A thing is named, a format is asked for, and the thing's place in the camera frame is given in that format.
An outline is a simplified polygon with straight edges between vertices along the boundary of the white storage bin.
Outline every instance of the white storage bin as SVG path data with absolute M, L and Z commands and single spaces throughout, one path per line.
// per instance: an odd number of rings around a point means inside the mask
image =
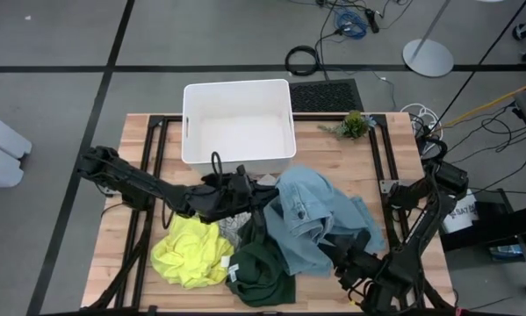
M 250 174 L 279 173 L 296 154 L 288 82 L 283 79 L 190 84 L 184 88 L 183 162 L 201 175 L 244 164 Z

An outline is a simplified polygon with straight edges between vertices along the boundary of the wooden table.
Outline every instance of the wooden table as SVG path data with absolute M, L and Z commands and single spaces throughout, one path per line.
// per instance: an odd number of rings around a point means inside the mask
M 386 113 L 385 115 L 400 179 L 418 180 L 422 178 L 422 166 L 414 143 L 409 116 L 406 113 L 398 112 Z M 149 114 L 129 114 L 126 117 L 120 142 L 120 156 L 137 168 L 141 162 L 148 118 Z M 372 217 L 380 226 L 383 226 L 384 219 L 369 138 L 337 140 L 333 135 L 319 130 L 318 124 L 332 126 L 335 123 L 313 121 L 295 123 L 298 153 L 294 161 L 319 171 L 335 187 L 348 196 L 361 196 Z M 158 136 L 155 135 L 152 148 L 157 147 L 157 140 Z M 378 143 L 384 170 L 388 170 L 380 135 L 378 135 Z M 154 156 L 150 157 L 150 161 L 152 162 L 154 158 Z M 149 172 L 151 172 L 153 163 L 149 165 Z M 197 184 L 199 182 L 198 174 L 181 161 L 180 122 L 169 124 L 161 179 L 170 183 L 182 184 Z M 120 203 L 119 197 L 110 198 L 106 201 L 105 207 L 117 203 Z M 161 201 L 156 202 L 150 247 L 167 234 L 162 229 L 161 205 Z M 129 219 L 130 210 L 125 206 L 113 208 L 104 215 L 82 305 L 93 303 L 118 272 L 124 252 Z M 409 221 L 410 225 L 413 222 L 414 216 L 412 215 Z M 427 279 L 447 302 L 453 303 L 454 294 L 450 276 L 438 236 L 430 242 L 422 256 L 422 261 Z M 132 274 L 128 280 L 126 288 L 127 305 L 133 289 L 134 277 Z M 153 270 L 148 260 L 141 297 L 141 310 L 145 311 L 148 306 L 157 305 L 159 311 L 182 312 L 248 312 L 257 310 L 359 312 L 357 306 L 349 304 L 347 292 L 341 289 L 337 278 L 334 276 L 329 279 L 297 276 L 296 282 L 298 291 L 296 304 L 254 309 L 245 306 L 224 284 L 193 290 L 184 290 L 178 284 L 168 284 Z

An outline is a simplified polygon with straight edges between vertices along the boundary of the denim shirt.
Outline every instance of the denim shirt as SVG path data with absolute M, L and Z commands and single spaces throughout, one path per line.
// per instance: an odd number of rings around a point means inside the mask
M 296 166 L 284 172 L 276 184 L 280 194 L 264 207 L 268 234 L 280 247 L 289 275 L 305 273 L 328 277 L 333 263 L 318 248 L 325 235 L 358 235 L 363 229 L 371 239 L 365 251 L 385 248 L 379 227 L 360 197 L 348 198 L 324 176 Z

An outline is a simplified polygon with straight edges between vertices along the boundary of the white stand base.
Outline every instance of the white stand base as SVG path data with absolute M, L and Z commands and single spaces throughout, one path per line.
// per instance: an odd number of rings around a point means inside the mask
M 454 56 L 444 45 L 427 39 L 413 58 L 420 39 L 408 42 L 403 48 L 403 60 L 417 74 L 428 77 L 447 75 L 454 67 Z

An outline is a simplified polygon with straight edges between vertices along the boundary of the green plant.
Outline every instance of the green plant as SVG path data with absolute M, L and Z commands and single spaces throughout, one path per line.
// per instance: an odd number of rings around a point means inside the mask
M 366 135 L 371 127 L 376 125 L 376 121 L 370 116 L 363 116 L 360 111 L 351 111 L 342 123 L 335 127 L 318 126 L 322 131 L 333 133 L 337 138 L 351 138 Z

